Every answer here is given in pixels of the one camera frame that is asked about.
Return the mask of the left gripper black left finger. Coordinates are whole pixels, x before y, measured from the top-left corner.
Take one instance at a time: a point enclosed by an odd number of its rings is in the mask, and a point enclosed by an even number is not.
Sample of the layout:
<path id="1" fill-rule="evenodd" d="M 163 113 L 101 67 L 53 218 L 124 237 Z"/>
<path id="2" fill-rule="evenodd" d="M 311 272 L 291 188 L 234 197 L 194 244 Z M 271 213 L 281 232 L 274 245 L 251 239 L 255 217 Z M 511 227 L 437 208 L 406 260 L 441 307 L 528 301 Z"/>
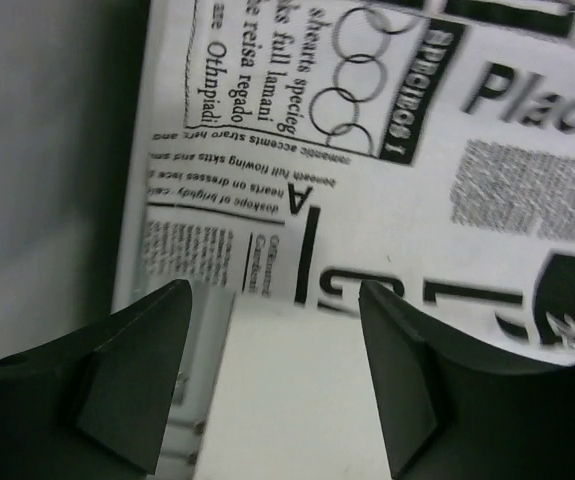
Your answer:
<path id="1" fill-rule="evenodd" d="M 0 359 L 0 479 L 144 479 L 156 471 L 193 306 L 175 280 Z"/>

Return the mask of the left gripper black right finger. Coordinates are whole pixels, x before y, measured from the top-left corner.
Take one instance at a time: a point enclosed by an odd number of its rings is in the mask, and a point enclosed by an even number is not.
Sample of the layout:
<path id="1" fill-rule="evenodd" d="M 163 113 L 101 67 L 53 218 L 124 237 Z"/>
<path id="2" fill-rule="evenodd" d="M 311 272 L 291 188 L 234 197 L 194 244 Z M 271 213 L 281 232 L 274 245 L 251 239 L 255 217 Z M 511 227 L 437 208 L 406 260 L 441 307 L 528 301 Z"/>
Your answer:
<path id="1" fill-rule="evenodd" d="M 494 347 L 379 283 L 359 310 L 394 479 L 575 479 L 575 364 Z"/>

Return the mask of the newspaper print trousers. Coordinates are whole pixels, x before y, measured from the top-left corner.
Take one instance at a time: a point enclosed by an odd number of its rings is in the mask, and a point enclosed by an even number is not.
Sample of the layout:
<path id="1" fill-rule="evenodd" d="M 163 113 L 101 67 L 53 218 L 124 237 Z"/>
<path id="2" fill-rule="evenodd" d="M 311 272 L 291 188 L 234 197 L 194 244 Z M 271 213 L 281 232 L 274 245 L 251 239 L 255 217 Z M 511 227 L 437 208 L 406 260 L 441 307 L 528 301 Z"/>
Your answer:
<path id="1" fill-rule="evenodd" d="M 154 1 L 114 305 L 375 281 L 575 362 L 575 1 Z"/>

